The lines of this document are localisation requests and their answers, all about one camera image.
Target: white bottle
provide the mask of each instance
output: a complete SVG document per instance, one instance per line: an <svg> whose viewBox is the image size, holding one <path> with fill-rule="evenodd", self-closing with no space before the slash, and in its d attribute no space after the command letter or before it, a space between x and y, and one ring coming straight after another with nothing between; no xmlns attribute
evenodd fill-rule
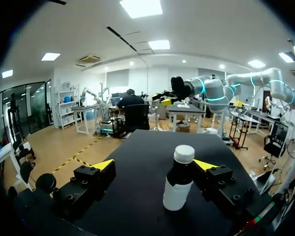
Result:
<svg viewBox="0 0 295 236"><path fill-rule="evenodd" d="M176 147L174 164L166 175L163 205L168 210L180 210L186 202L193 184L189 164L195 156L195 150L188 145Z"/></svg>

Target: floor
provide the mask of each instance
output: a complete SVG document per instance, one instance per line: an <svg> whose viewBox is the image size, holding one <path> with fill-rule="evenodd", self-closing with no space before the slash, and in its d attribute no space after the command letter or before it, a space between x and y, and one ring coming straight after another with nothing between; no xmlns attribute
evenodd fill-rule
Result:
<svg viewBox="0 0 295 236"><path fill-rule="evenodd" d="M202 129L211 127L212 119L203 118ZM99 136L92 136L94 127L94 121L88 122L90 134L83 135L77 134L74 125L61 129L54 129L53 126L49 126L34 134L28 136L28 141L32 146L35 156L36 167L30 175L29 183L35 186L37 178L44 173L52 173L54 170L64 164L69 158L78 153L76 158L80 161L84 161L88 164L96 164L103 161L108 157L116 148L122 144L123 140L113 139L110 137L104 137L97 140ZM162 129L169 130L168 120L160 120L159 126ZM151 122L150 127L155 127L155 123ZM215 128L219 127L219 123L215 123ZM194 120L190 122L190 133L196 133L197 124ZM230 121L225 122L225 132L229 134ZM259 158L267 155L263 150L264 136L261 134L247 135L245 146L249 147L248 150L231 148L233 153L242 163L245 170L250 174L254 172L256 175L262 174L264 162L259 162ZM283 164L288 161L291 162L291 158L288 158L287 152L278 160L278 166L281 168ZM54 173L57 179L57 187L63 186L67 183L70 177L73 176L73 170L81 166L82 163L77 160L71 160L62 166ZM3 183L4 187L8 189L15 182L15 171L13 169L10 159L7 159L4 166ZM275 191L278 187L274 186L271 191ZM23 186L17 188L18 191L24 189Z"/></svg>

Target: man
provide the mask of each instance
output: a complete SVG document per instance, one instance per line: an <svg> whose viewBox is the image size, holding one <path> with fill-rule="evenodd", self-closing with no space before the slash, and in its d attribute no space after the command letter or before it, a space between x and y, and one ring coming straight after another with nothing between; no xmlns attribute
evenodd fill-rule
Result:
<svg viewBox="0 0 295 236"><path fill-rule="evenodd" d="M133 89L128 89L126 94L127 96L117 104L116 111L120 111L121 109L130 105L144 104L144 100L136 96Z"/></svg>

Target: monitor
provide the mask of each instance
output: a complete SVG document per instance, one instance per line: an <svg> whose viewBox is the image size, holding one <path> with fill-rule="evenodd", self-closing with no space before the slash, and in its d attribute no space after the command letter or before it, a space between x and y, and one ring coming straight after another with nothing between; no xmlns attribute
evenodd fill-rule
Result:
<svg viewBox="0 0 295 236"><path fill-rule="evenodd" d="M120 97L112 97L110 99L110 101L111 101L113 107L115 107L121 101L121 99L120 99Z"/></svg>

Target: black shirt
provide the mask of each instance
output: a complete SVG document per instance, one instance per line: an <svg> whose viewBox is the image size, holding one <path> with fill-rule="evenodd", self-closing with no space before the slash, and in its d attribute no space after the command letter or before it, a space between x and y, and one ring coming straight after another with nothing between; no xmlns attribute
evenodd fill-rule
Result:
<svg viewBox="0 0 295 236"><path fill-rule="evenodd" d="M130 95L124 97L117 106L122 109L124 107L130 106L130 105L138 105L138 104L144 104L144 100L136 95Z"/></svg>

